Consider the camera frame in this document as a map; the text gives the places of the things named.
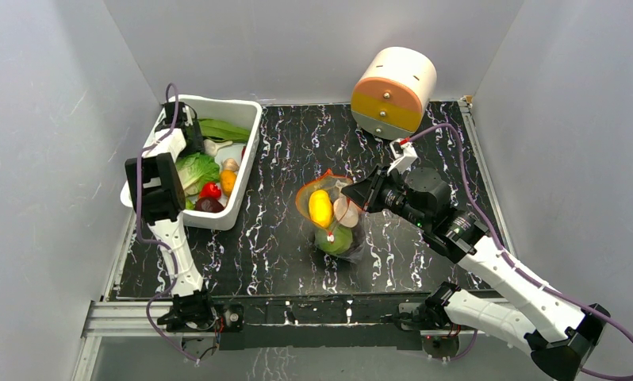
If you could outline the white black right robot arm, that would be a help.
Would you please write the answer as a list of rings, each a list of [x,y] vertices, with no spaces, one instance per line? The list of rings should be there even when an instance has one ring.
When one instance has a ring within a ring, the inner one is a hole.
[[[510,304],[502,306],[443,282],[422,303],[400,304],[385,321],[403,330],[465,325],[520,349],[554,380],[576,378],[604,322],[518,274],[521,264],[504,259],[487,226],[451,205],[449,186],[436,171],[421,167],[402,176],[376,167],[342,193],[365,212],[389,210],[412,223],[432,250],[485,280]]]

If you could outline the green cabbage ball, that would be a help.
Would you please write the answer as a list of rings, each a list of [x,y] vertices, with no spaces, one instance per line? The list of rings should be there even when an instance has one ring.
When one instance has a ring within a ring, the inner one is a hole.
[[[337,225],[331,232],[317,229],[314,233],[315,246],[331,256],[343,255],[351,248],[353,240],[351,228],[342,225]]]

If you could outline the green lettuce leaf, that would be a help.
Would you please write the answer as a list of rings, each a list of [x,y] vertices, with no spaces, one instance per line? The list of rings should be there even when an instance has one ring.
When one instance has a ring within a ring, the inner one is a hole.
[[[204,185],[218,183],[220,180],[220,166],[212,156],[205,153],[197,152],[179,157],[175,166],[186,196],[200,194]]]

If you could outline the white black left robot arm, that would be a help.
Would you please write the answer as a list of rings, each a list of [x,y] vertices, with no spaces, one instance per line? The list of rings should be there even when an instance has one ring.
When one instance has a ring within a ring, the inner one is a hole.
[[[176,168],[179,154],[193,145],[196,113],[178,100],[167,102],[164,111],[167,123],[154,130],[139,154],[125,161],[127,189],[121,199],[152,232],[149,242],[159,246],[171,278],[167,294],[172,305],[157,324],[169,332],[208,331],[216,323],[217,309],[187,244],[186,196]]]

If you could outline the clear zip top bag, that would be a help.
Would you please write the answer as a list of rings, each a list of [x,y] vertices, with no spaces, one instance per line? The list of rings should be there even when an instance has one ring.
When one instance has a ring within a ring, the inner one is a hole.
[[[366,234],[362,211],[343,194],[343,189],[352,183],[348,177],[328,169],[298,190],[295,206],[312,225],[315,249],[355,263],[363,257]]]

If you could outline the yellow lemon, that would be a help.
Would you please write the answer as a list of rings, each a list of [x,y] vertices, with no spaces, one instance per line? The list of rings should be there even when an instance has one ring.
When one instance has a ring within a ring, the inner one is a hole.
[[[323,229],[327,229],[333,219],[333,206],[326,190],[315,190],[309,197],[309,218]]]

